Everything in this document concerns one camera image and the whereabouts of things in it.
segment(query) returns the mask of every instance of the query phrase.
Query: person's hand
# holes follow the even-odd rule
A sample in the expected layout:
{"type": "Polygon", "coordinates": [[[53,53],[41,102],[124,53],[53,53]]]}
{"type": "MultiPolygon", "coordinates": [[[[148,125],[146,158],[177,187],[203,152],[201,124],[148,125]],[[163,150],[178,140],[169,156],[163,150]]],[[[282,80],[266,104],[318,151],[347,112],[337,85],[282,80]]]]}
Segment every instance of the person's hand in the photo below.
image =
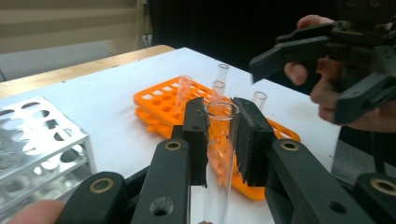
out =
{"type": "Polygon", "coordinates": [[[64,210],[59,201],[41,201],[27,205],[7,224],[54,224],[64,210]]]}
{"type": "MultiPolygon", "coordinates": [[[[317,15],[309,15],[301,18],[297,28],[305,28],[332,20],[317,15]]],[[[311,91],[311,100],[318,104],[318,114],[322,119],[329,122],[334,121],[334,112],[339,92],[339,86],[343,64],[328,58],[318,59],[317,72],[321,79],[311,91]]],[[[286,75],[295,85],[302,85],[308,76],[306,69],[298,63],[287,63],[284,67],[286,75]]],[[[354,129],[380,132],[396,133],[396,102],[387,102],[373,111],[367,112],[352,123],[342,124],[354,129]]]]}

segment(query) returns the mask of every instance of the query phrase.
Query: white tabletop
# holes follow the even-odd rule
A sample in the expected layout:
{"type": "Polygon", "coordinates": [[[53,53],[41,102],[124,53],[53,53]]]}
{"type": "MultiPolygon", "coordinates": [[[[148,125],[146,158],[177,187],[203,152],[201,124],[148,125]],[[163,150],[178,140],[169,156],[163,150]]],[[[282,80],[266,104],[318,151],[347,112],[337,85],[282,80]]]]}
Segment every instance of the white tabletop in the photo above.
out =
{"type": "MultiPolygon", "coordinates": [[[[92,142],[96,172],[112,171],[127,177],[150,164],[156,145],[163,140],[148,133],[134,115],[133,95],[181,75],[207,87],[222,63],[191,49],[177,49],[145,60],[57,83],[0,100],[0,107],[44,96],[84,129],[92,142]]],[[[251,76],[231,67],[224,95],[252,99],[264,91],[268,99],[262,113],[297,132],[323,166],[330,171],[340,128],[318,117],[318,106],[309,97],[251,76]]],[[[202,221],[202,189],[192,188],[191,223],[202,221]]],[[[273,223],[266,202],[255,203],[232,190],[228,223],[273,223]]]]}

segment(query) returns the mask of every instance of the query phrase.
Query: glass test tube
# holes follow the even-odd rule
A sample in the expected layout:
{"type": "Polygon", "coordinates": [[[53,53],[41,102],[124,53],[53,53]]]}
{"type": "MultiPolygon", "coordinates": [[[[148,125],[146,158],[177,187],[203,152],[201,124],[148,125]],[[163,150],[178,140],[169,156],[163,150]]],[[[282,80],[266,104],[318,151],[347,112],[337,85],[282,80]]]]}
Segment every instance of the glass test tube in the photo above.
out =
{"type": "Polygon", "coordinates": [[[209,116],[206,166],[205,211],[207,223],[226,223],[233,172],[233,154],[239,108],[225,101],[205,106],[209,116]]]}
{"type": "Polygon", "coordinates": [[[211,101],[219,101],[222,100],[223,94],[225,90],[225,83],[222,81],[214,81],[212,86],[212,95],[211,101]]]}
{"type": "Polygon", "coordinates": [[[178,79],[177,96],[175,102],[174,118],[178,119],[183,114],[183,109],[189,98],[192,78],[189,76],[181,76],[178,79]]]}
{"type": "Polygon", "coordinates": [[[228,74],[229,66],[227,64],[221,63],[219,64],[219,73],[218,77],[216,78],[217,81],[226,82],[227,74],[228,74]]]}
{"type": "Polygon", "coordinates": [[[253,94],[252,102],[260,109],[264,107],[265,100],[267,99],[267,94],[262,91],[255,91],[253,94]]]}

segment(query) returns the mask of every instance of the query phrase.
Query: gripper jaw pad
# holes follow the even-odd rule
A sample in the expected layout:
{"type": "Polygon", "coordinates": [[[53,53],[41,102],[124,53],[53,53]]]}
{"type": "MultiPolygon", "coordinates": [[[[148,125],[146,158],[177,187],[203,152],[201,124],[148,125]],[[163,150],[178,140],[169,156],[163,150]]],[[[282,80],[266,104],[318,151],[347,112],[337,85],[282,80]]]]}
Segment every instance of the gripper jaw pad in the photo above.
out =
{"type": "Polygon", "coordinates": [[[268,173],[267,153],[276,139],[274,129],[251,101],[233,98],[240,117],[236,140],[237,169],[250,187],[264,187],[268,173]]]}

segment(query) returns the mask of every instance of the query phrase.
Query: white table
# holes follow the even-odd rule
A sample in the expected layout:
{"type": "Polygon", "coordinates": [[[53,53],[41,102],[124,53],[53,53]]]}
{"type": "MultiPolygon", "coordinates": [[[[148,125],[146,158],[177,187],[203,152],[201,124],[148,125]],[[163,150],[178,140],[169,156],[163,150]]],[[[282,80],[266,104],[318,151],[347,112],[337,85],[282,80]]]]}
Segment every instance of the white table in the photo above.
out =
{"type": "MultiPolygon", "coordinates": [[[[148,133],[134,115],[133,95],[181,75],[211,87],[220,63],[191,49],[177,49],[10,96],[0,100],[0,107],[44,96],[91,136],[96,172],[112,171],[127,177],[150,164],[156,145],[163,140],[148,133]]],[[[249,73],[231,66],[226,85],[228,97],[251,100],[254,91],[264,91],[268,95],[264,116],[297,132],[303,144],[331,170],[339,127],[321,120],[308,96],[267,80],[252,85],[249,73]]],[[[202,188],[192,188],[191,223],[202,221],[202,199],[202,188]]],[[[243,222],[274,221],[266,202],[253,202],[232,190],[228,223],[243,222]]]]}

